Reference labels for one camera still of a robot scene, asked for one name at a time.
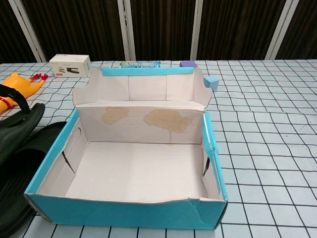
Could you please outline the blue green snack tube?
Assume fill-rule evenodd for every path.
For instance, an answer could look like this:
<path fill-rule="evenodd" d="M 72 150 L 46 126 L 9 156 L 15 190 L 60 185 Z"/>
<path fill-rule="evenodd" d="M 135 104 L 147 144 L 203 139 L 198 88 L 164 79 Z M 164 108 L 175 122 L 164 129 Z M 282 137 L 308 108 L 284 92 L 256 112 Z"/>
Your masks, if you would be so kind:
<path fill-rule="evenodd" d="M 159 61 L 122 61 L 120 68 L 161 68 Z"/>

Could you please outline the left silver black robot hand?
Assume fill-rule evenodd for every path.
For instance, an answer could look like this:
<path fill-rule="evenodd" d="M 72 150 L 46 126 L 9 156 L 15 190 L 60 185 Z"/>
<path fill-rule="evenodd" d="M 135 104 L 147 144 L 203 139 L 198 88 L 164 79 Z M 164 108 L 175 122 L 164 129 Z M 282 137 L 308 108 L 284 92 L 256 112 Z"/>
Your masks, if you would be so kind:
<path fill-rule="evenodd" d="M 10 98 L 13 102 L 17 103 L 23 112 L 30 112 L 30 108 L 24 96 L 14 88 L 0 84 L 0 112 L 13 107 L 13 104 L 7 100 Z"/>

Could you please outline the white metal frame post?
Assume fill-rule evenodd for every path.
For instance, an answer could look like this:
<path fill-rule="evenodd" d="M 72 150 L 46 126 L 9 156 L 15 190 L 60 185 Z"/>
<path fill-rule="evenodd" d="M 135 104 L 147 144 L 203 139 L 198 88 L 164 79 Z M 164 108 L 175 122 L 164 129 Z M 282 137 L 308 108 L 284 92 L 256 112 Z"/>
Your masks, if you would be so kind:
<path fill-rule="evenodd" d="M 270 42 L 270 45 L 269 45 L 267 53 L 265 55 L 265 58 L 264 58 L 265 60 L 274 60 L 277 53 L 278 53 L 279 47 L 283 41 L 283 38 L 286 34 L 287 28 L 288 28 L 290 20 L 291 20 L 291 18 L 289 18 L 287 20 L 287 17 L 290 14 L 289 13 L 290 10 L 292 9 L 293 1 L 294 0 L 286 0 L 285 1 L 283 10 L 282 10 L 280 18 L 279 18 L 279 21 L 276 25 L 274 34 L 273 34 L 271 42 Z"/>
<path fill-rule="evenodd" d="M 136 60 L 130 0 L 117 0 L 122 42 L 126 61 Z"/>
<path fill-rule="evenodd" d="M 190 60 L 197 59 L 204 0 L 195 0 Z"/>
<path fill-rule="evenodd" d="M 37 62 L 47 62 L 36 32 L 21 0 L 8 0 Z"/>

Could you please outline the black slipper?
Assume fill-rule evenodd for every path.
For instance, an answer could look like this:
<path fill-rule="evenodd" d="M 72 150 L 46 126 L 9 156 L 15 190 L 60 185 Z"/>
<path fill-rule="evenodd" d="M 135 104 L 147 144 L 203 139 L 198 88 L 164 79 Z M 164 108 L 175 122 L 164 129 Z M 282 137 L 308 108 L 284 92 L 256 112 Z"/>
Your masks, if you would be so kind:
<path fill-rule="evenodd" d="M 45 105 L 36 103 L 29 112 L 19 112 L 0 121 L 0 165 L 29 136 L 41 120 Z"/>
<path fill-rule="evenodd" d="M 40 129 L 0 165 L 0 238 L 9 238 L 34 213 L 24 191 L 65 125 L 59 121 Z"/>

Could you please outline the yellow rubber chicken toy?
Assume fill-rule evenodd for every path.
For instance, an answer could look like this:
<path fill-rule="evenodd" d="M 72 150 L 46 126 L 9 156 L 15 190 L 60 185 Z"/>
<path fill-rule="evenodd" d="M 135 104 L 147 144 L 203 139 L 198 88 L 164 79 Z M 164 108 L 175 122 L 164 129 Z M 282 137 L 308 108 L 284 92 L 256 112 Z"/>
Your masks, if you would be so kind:
<path fill-rule="evenodd" d="M 13 72 L 4 80 L 3 85 L 17 90 L 24 96 L 24 98 L 28 98 L 40 89 L 47 78 L 47 74 L 42 75 L 41 73 L 37 73 L 31 78 L 26 79 L 17 72 Z M 0 96 L 0 114 L 17 105 L 18 104 L 11 98 Z"/>

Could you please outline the checkered white tablecloth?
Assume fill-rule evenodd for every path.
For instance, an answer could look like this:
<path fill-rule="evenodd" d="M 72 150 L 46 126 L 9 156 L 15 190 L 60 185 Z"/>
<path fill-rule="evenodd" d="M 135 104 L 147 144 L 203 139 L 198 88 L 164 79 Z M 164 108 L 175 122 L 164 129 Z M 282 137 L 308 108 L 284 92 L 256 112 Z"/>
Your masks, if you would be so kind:
<path fill-rule="evenodd" d="M 317 238 L 317 59 L 199 60 L 228 207 L 214 231 L 53 225 L 12 238 Z"/>

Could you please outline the dark brown curtain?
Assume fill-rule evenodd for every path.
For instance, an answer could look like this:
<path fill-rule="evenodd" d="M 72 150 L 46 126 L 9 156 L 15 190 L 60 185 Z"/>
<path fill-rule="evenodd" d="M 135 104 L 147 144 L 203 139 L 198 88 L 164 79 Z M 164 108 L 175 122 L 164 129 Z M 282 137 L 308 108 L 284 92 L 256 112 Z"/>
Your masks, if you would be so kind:
<path fill-rule="evenodd" d="M 117 0 L 21 0 L 46 59 L 123 60 Z M 136 59 L 187 60 L 196 0 L 130 0 Z M 265 58 L 286 0 L 203 0 L 199 60 Z M 278 60 L 317 59 L 317 0 L 299 0 Z M 0 0 L 0 63 L 35 56 L 8 0 Z"/>

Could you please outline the light blue shoe box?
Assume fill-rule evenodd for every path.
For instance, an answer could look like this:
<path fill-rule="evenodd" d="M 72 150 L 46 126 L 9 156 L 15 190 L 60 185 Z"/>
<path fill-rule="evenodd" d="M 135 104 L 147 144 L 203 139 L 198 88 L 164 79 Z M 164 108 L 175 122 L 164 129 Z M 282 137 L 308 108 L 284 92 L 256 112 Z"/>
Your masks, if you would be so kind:
<path fill-rule="evenodd" d="M 24 195 L 54 224 L 213 230 L 228 204 L 198 67 L 96 68 Z"/>

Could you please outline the light blue cube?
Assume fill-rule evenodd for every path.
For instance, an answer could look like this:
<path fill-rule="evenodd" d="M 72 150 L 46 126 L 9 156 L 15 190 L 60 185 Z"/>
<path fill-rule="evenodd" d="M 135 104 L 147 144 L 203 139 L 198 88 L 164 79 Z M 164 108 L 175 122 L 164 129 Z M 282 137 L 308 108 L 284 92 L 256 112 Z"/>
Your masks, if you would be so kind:
<path fill-rule="evenodd" d="M 219 78 L 216 76 L 205 76 L 204 77 L 204 86 L 210 88 L 213 91 L 217 91 L 219 85 Z"/>

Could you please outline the white stapler carton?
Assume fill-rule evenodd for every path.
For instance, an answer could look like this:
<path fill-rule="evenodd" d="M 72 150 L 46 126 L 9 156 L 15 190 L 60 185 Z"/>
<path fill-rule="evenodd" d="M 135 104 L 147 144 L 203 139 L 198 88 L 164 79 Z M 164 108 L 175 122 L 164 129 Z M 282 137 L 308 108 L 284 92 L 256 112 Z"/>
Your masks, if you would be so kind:
<path fill-rule="evenodd" d="M 90 77 L 92 66 L 89 55 L 56 54 L 50 59 L 55 77 Z"/>

